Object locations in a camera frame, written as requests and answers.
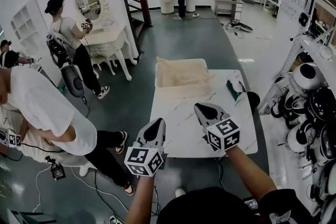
black cap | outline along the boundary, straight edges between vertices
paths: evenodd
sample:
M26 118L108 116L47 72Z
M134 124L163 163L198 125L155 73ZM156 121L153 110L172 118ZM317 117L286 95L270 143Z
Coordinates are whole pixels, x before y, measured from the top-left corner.
M7 41L6 39L4 39L3 41L1 41L1 45L0 45L0 49L2 49L5 45L11 45L12 42L11 41Z
M58 12L58 10L62 7L64 0L49 0L47 4L47 8L44 11L45 13L50 13L54 15Z

white trash bin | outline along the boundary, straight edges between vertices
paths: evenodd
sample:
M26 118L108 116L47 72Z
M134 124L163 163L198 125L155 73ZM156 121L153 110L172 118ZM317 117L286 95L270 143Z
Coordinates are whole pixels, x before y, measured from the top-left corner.
M174 1L173 0L160 0L160 7L162 14L174 13Z

oval mirror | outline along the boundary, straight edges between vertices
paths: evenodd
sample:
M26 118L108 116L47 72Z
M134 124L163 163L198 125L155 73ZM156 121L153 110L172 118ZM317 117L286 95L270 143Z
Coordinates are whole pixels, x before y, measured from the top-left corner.
M76 0L80 13L90 20L97 20L101 13L101 0Z

beige basket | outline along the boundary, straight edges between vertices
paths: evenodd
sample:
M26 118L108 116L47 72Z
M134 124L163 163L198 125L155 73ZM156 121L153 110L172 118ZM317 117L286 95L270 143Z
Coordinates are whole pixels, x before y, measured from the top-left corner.
M204 59L167 61L158 58L155 87L170 98L190 98L208 95L210 79Z

staircase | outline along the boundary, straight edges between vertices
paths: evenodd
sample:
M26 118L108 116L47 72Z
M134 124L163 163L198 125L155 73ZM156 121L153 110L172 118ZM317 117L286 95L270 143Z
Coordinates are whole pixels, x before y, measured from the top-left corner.
M139 38L146 28L152 27L152 21L151 21L151 15L150 15L149 7L148 7L148 1L147 0L124 0L124 2L125 2L126 10L128 13L129 22L131 24L135 44L137 45L139 54L141 54L141 50L140 50L140 46L138 42ZM130 7L135 9L135 11L138 11L138 12L134 12L133 10L130 11Z

